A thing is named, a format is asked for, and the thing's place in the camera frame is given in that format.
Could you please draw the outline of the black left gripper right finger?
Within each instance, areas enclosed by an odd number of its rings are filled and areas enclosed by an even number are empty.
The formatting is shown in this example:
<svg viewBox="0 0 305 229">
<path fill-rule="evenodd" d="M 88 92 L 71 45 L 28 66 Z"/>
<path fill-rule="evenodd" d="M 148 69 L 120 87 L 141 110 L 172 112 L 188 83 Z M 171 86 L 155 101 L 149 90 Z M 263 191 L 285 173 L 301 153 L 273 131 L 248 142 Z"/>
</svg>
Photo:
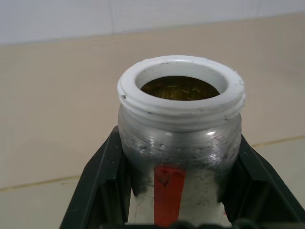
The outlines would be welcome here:
<svg viewBox="0 0 305 229">
<path fill-rule="evenodd" d="M 305 210 L 271 164 L 242 138 L 222 199 L 233 229 L 303 229 Z"/>
</svg>

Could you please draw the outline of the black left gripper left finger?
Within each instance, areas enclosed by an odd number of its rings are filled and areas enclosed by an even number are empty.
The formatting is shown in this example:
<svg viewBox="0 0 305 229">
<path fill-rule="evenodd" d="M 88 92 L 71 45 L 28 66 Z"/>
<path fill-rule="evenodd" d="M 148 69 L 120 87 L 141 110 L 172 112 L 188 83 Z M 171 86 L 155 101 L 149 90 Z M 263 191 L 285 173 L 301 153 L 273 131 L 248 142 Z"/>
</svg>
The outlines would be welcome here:
<svg viewBox="0 0 305 229">
<path fill-rule="evenodd" d="M 122 229 L 130 198 L 128 163 L 115 127 L 86 164 L 60 228 Z"/>
</svg>

